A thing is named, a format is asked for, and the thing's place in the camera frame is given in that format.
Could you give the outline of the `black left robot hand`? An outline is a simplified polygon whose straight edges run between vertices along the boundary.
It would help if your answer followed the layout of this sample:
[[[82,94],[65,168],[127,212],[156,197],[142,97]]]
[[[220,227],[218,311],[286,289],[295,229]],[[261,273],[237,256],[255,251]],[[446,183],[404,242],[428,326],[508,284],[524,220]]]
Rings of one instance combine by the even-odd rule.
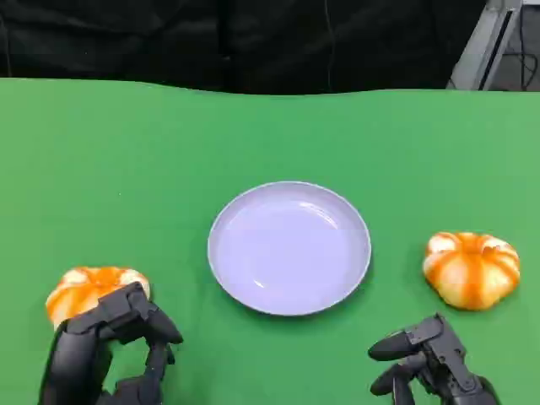
[[[148,345],[141,375],[103,389],[112,361],[110,343],[142,338]],[[98,305],[57,328],[40,385],[39,404],[161,404],[161,381],[175,363],[172,344],[183,337],[174,322],[147,298],[139,282],[100,299]]]

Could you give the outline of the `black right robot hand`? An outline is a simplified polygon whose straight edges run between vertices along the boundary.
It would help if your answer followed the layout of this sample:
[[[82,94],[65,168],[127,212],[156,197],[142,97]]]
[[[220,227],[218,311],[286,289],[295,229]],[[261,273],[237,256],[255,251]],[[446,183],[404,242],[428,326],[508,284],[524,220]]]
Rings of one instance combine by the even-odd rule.
[[[376,361],[393,362],[371,384],[370,392],[378,397],[390,394],[394,404],[414,404],[409,383],[418,380],[442,404],[499,404],[493,385],[468,369],[466,353],[451,324],[436,313],[382,338],[368,350]]]

